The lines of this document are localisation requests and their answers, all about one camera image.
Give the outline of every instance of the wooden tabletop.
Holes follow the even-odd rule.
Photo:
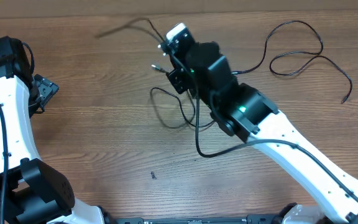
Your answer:
[[[100,40],[96,34],[131,17],[57,17],[0,19],[0,37],[27,42],[35,72],[60,86],[44,114],[32,119],[42,159],[66,175],[76,197],[101,205],[114,217],[232,217],[278,212],[290,202],[313,199],[281,167],[253,148],[214,159],[195,149],[194,130],[162,126],[150,102],[153,86],[174,92],[152,63],[171,68],[158,43],[137,30]],[[318,59],[295,78],[278,78],[270,60],[292,50],[317,52],[319,42],[301,24],[282,27],[268,43],[266,61],[239,81],[265,93],[317,148],[358,179],[358,11],[247,12],[151,16],[165,33],[184,22],[197,41],[216,41],[233,70],[256,65],[270,31],[299,19],[324,41],[323,55],[353,79],[354,89],[340,104],[349,82],[329,62]],[[139,26],[150,28],[139,23]],[[308,57],[277,60],[274,68],[291,72]],[[185,112],[191,115],[185,95]],[[175,99],[156,93],[160,116],[182,124]],[[202,108],[201,123],[210,120]],[[215,124],[200,133],[204,151],[238,144]],[[154,172],[157,180],[150,173]]]

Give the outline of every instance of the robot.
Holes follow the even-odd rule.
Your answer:
[[[278,214],[237,218],[144,220],[112,218],[102,207],[74,196],[67,178],[42,162],[34,144],[30,118],[45,111],[58,86],[34,75],[18,39],[0,38],[0,216],[10,224],[176,224],[176,223],[358,223],[358,180],[345,173],[303,137],[257,89],[232,74],[227,58],[214,42],[198,43],[188,28],[177,24],[158,46],[169,55],[166,72],[174,89],[189,91],[211,109],[211,117],[229,136],[260,150],[286,170],[315,199],[317,208],[287,205]],[[199,111],[196,115],[198,127]],[[218,156],[203,154],[203,157]],[[28,187],[14,192],[21,182]]]

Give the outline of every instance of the wooden table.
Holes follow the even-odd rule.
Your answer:
[[[323,38],[323,55],[353,79],[348,102],[340,104],[348,81],[323,59],[312,62],[296,78],[270,73],[269,61],[279,53],[318,51],[315,36],[300,24],[278,30],[268,43],[267,61],[239,76],[239,81],[276,102],[316,147],[358,179],[358,11],[151,18],[162,32],[184,22],[197,41],[218,42],[233,70],[259,62],[266,36],[275,26],[294,19],[310,23]],[[136,30],[94,38],[129,19],[0,19],[0,37],[27,42],[35,54],[35,71],[60,86],[46,112],[31,119],[32,130],[42,159],[68,177],[75,195],[91,205],[102,205],[115,217],[230,217],[278,212],[290,202],[313,205],[306,191],[264,154],[247,148],[203,159],[196,152],[193,129],[161,125],[149,90],[153,86],[174,90],[165,75],[150,69],[151,63],[170,68],[158,43]],[[290,72],[306,61],[306,57],[285,58],[274,67]],[[155,100],[167,124],[183,122],[173,98],[156,94]],[[191,113],[188,100],[185,111]],[[209,120],[204,106],[201,122]],[[203,131],[200,138],[206,152],[239,143],[217,125]]]

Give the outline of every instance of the green light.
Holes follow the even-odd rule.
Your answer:
[[[245,106],[240,106],[239,110],[244,113],[246,112],[247,108]]]

